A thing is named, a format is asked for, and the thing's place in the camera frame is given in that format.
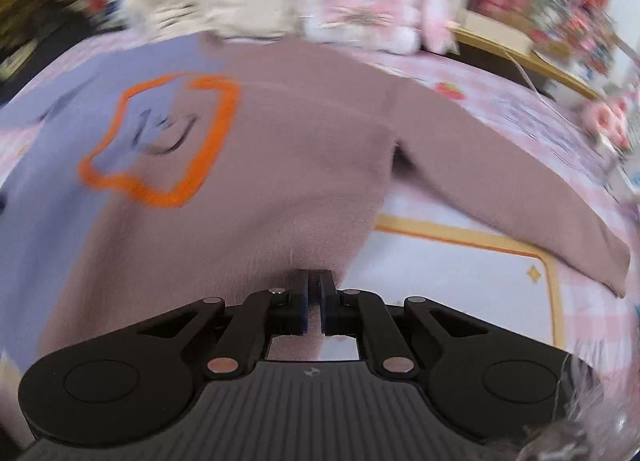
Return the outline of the white pink plush bunny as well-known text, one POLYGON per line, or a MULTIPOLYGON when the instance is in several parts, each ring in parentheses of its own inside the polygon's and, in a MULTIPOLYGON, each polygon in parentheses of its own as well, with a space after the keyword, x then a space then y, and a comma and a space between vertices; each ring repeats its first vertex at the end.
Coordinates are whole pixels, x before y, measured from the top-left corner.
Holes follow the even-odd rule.
POLYGON ((454 47, 446 0, 297 0, 302 35, 322 44, 411 55, 454 47))

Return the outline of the cream cloth bag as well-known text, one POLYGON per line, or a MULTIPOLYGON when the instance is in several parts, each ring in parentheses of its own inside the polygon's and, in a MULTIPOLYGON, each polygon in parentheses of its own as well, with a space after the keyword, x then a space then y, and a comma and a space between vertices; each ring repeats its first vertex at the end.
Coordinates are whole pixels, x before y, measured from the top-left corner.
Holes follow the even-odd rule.
POLYGON ((296 30, 294 0, 127 0, 150 40, 208 31, 221 39, 277 39, 296 30))

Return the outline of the small pink plush toy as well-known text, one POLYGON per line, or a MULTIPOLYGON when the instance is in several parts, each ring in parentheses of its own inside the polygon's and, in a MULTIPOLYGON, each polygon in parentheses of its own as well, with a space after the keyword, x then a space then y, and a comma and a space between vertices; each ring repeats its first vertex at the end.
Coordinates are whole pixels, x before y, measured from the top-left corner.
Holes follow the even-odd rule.
POLYGON ((593 100, 582 109, 580 124, 586 134, 605 137, 614 146, 628 150, 627 116, 631 107, 631 100, 625 96, 593 100))

